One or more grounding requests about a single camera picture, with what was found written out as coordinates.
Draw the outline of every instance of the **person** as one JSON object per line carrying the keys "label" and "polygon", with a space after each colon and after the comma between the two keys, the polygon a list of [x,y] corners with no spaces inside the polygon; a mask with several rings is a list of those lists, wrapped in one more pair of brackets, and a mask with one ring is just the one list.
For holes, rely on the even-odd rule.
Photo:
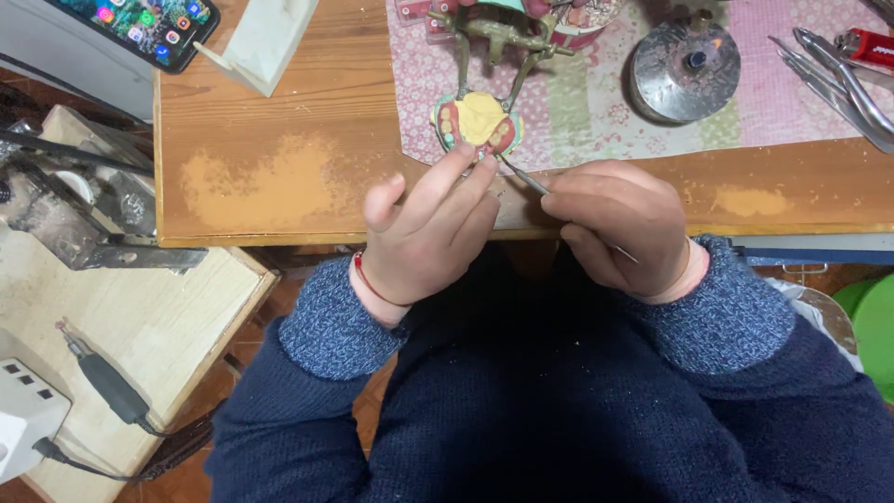
{"label": "person", "polygon": [[[485,245],[497,163],[460,144],[319,265],[214,418],[212,500],[894,501],[872,381],[619,161],[550,176],[549,281]],[[636,261],[606,247],[614,243]],[[398,354],[368,461],[351,404]]]}

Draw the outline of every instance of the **phone screen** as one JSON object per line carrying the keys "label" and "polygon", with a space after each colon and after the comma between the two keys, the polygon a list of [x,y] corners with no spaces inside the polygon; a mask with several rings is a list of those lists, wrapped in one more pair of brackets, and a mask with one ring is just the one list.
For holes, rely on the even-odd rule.
{"label": "phone screen", "polygon": [[155,66],[179,72],[195,55],[220,14],[203,0],[48,0]]}

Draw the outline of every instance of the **app icon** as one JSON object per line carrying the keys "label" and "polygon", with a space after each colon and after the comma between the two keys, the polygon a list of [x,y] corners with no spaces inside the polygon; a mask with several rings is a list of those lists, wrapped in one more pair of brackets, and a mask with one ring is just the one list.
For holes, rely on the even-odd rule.
{"label": "app icon", "polygon": [[139,15],[139,22],[146,26],[152,26],[152,23],[156,22],[156,17],[149,11],[143,11],[143,13]]}
{"label": "app icon", "polygon": [[143,39],[143,30],[134,26],[130,31],[127,32],[127,37],[134,42],[139,42]]}
{"label": "app icon", "polygon": [[114,13],[105,7],[99,7],[99,10],[97,10],[97,18],[102,22],[112,22]]}

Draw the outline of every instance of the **black cable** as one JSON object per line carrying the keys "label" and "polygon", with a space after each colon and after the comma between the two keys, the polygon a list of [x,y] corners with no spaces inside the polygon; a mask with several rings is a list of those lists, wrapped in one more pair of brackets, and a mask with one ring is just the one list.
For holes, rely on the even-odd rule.
{"label": "black cable", "polygon": [[149,421],[146,419],[146,416],[143,416],[143,417],[139,418],[137,421],[134,421],[134,422],[137,423],[137,425],[138,425],[140,428],[142,428],[143,431],[145,431],[145,432],[148,433],[149,435],[153,435],[153,436],[158,437],[158,438],[160,438],[160,439],[169,439],[169,438],[171,438],[171,437],[173,437],[174,435],[177,434],[177,432],[174,432],[174,433],[170,433],[170,434],[169,434],[169,433],[162,433],[161,431],[156,430],[155,427],[153,427],[151,424],[149,424]]}
{"label": "black cable", "polygon": [[47,437],[44,437],[43,439],[40,439],[37,442],[35,442],[31,448],[38,451],[44,457],[48,457],[48,458],[52,459],[53,461],[57,461],[59,463],[62,463],[63,465],[73,466],[73,467],[78,468],[79,470],[83,470],[85,472],[102,475],[104,477],[112,479],[113,481],[130,482],[132,479],[131,477],[124,477],[121,475],[112,475],[110,473],[101,472],[92,466],[87,466],[83,463],[78,463],[77,461],[66,456],[65,453],[62,452],[62,450],[59,448],[59,446],[54,444],[53,441],[48,439]]}
{"label": "black cable", "polygon": [[85,150],[80,150],[77,147],[72,147],[70,145],[63,145],[62,143],[56,143],[54,141],[41,140],[40,138],[35,138],[34,136],[29,136],[27,134],[21,134],[20,132],[12,132],[0,129],[0,141],[9,141],[10,143],[22,145],[22,147],[26,147],[28,149],[45,150],[47,152],[50,152],[51,154],[57,154],[59,156],[67,158],[75,158],[80,161],[95,163],[101,166],[109,166],[115,169],[126,171],[128,173],[133,173],[135,175],[143,175],[148,176],[149,178],[155,178],[155,173],[146,168],[134,166],[133,164],[122,162],[116,159],[99,156],[97,154],[87,152]]}
{"label": "black cable", "polygon": [[34,73],[35,75],[42,77],[44,79],[47,79],[48,81],[51,81],[53,84],[56,84],[57,86],[71,92],[72,94],[74,94],[76,96],[80,96],[81,98],[84,98],[87,101],[92,101],[92,102],[96,103],[97,105],[100,105],[101,107],[108,108],[109,110],[112,110],[113,112],[115,112],[118,115],[121,115],[122,117],[127,117],[128,119],[131,119],[138,126],[145,127],[146,129],[148,129],[150,131],[152,130],[151,125],[147,124],[146,121],[140,119],[139,117],[135,116],[134,114],[125,112],[124,110],[121,110],[119,107],[116,107],[115,105],[112,105],[111,103],[105,102],[102,99],[99,99],[91,94],[88,94],[88,93],[72,86],[70,83],[63,81],[62,79],[55,77],[54,75],[50,75],[49,73],[44,72],[43,70],[41,70],[39,68],[31,66],[30,64],[27,64],[23,61],[19,61],[18,59],[15,59],[14,57],[5,55],[3,53],[0,53],[0,61],[5,61],[8,64],[11,64],[12,66],[17,66],[26,72]]}

